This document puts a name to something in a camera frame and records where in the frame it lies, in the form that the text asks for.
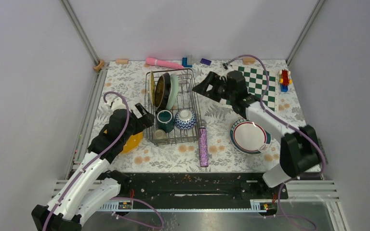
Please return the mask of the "yellow polka dot plate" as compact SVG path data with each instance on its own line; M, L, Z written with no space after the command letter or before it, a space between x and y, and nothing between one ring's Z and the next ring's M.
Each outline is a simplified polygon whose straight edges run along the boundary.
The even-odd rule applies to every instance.
M137 133L135 135L131 135L129 139L127 140L126 144L123 147L123 150L121 151L121 154L127 154L131 151L133 151L135 148L139 146L143 139L143 132Z

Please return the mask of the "mint green plate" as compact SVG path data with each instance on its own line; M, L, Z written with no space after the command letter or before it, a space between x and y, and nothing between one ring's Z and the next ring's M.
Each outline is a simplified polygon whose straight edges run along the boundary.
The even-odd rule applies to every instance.
M167 105L166 105L166 110L171 110L176 99L177 99L177 94L178 94L178 91L179 91L179 79L178 79L178 76L176 74L171 74L170 75L170 78L171 78L171 90L170 90L170 94L169 94L169 98L168 98L168 102L167 102Z

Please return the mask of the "black glossy plate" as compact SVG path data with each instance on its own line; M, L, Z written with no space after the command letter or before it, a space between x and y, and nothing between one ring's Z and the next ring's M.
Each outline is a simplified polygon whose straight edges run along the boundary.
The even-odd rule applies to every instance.
M154 94L154 105L158 110L166 109L171 91L171 78L169 73L162 74L156 85Z

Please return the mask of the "purple glitter microphone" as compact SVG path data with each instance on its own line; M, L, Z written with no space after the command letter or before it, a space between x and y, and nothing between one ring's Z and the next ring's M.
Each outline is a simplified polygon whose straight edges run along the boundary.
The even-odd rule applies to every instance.
M201 167L209 166L208 136L204 126L199 128L200 138L198 140L199 163Z

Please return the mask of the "white plate green red rim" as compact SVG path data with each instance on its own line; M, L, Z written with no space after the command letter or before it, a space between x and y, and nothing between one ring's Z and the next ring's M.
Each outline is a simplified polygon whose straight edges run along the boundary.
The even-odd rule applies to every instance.
M244 118L232 124L229 137L237 150L249 155L264 153L272 140L272 136L261 126Z

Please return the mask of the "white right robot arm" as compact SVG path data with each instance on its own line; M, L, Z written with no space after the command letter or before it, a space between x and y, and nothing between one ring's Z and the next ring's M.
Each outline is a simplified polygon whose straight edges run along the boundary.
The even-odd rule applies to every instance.
M325 164L314 128L310 125L297 127L275 115L262 100L248 92L240 71L228 71L224 76L209 72L192 90L216 102L230 101L235 113L261 126L279 142L279 164L265 172L264 181L257 185L261 197L271 197L276 186L316 165Z

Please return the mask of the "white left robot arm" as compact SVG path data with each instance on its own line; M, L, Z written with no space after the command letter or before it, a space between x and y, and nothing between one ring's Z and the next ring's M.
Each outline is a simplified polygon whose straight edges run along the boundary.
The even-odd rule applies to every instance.
M130 193L128 177L116 170L107 173L104 181L92 192L89 189L123 151L131 136L153 126L155 116L137 103L135 107L141 114L137 117L120 97L108 105L113 113L93 138L78 169L47 205L36 205L32 210L37 230L80 231L104 203L115 196L123 198Z

